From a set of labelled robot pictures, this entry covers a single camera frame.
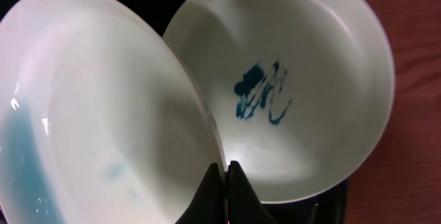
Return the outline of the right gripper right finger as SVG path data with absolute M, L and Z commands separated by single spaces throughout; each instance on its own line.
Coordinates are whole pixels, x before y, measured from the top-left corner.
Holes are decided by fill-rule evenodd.
M 230 224 L 277 224 L 263 207 L 240 163 L 231 161 L 227 171 L 227 198 Z

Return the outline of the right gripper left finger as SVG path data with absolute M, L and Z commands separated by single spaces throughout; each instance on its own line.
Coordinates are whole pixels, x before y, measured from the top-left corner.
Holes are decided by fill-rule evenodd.
M 191 203 L 176 224 L 224 224 L 224 188 L 218 164 L 209 165 Z

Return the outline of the light blue plate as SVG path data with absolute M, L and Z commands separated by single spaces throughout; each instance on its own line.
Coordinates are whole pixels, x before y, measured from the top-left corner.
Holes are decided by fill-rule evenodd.
M 225 169 L 192 78 L 117 0 L 19 0 L 1 20 L 9 223 L 174 223 Z

